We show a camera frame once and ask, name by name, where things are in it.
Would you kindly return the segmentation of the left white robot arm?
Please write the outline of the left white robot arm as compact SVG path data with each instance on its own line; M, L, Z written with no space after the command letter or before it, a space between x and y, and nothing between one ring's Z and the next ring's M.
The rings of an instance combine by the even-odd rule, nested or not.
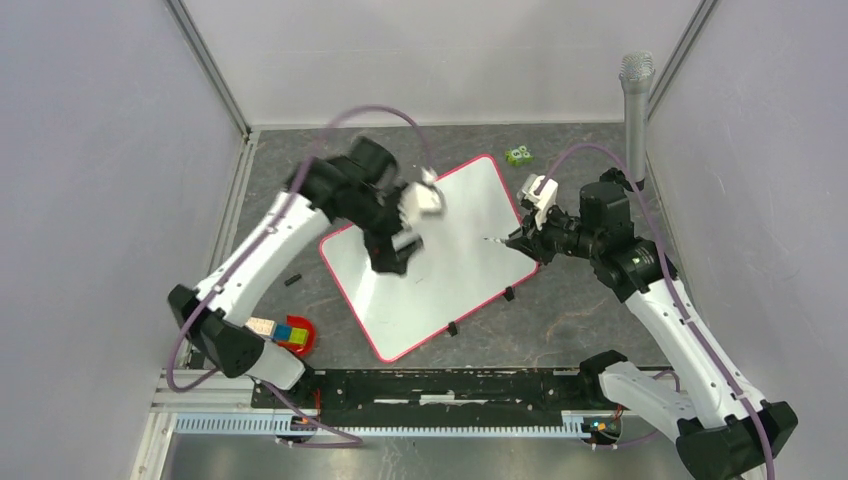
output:
M226 377L252 377L275 386L288 406L306 405L314 394L309 366L253 332L247 320L291 261L337 219L362 231L372 271L405 275L423 241L414 235L396 246L395 237L424 214L441 212L443 201L433 169L423 169L419 182L397 180L397 170L395 157L365 137L346 155L302 162L264 220L221 266L194 287L171 290L167 301L181 339Z

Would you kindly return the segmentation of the black marker cap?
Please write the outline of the black marker cap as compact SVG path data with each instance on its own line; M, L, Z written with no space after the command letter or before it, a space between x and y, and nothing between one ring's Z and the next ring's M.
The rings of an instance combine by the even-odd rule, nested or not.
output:
M284 281L284 285L285 285L286 287L291 286L291 285L293 285L293 284L297 283L298 281L300 281L301 279L302 279L302 275L301 275L301 274L294 274L294 275L292 275L291 277L287 278L287 279Z

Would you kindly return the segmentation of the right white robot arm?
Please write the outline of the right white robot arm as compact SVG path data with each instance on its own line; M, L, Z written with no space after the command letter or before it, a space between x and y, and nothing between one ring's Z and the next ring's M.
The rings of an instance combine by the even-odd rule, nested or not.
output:
M622 186L583 186L574 216L557 206L557 189L540 175L527 179L518 192L526 216L507 245L542 264L559 254L587 260L680 383L671 389L607 351L581 364L580 400L591 408L612 402L641 417L674 444L696 479L774 478L775 458L798 424L793 409L768 401L719 346L667 256L635 234Z

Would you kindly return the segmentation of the pink framed whiteboard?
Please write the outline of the pink framed whiteboard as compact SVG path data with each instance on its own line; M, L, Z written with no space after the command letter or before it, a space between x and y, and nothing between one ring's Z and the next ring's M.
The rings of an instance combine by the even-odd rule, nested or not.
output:
M495 158L480 155L436 182L447 211L419 225L423 248L407 274L371 269L362 231L346 226L319 252L376 357L392 363L532 277L538 264L483 237L503 238L519 215Z

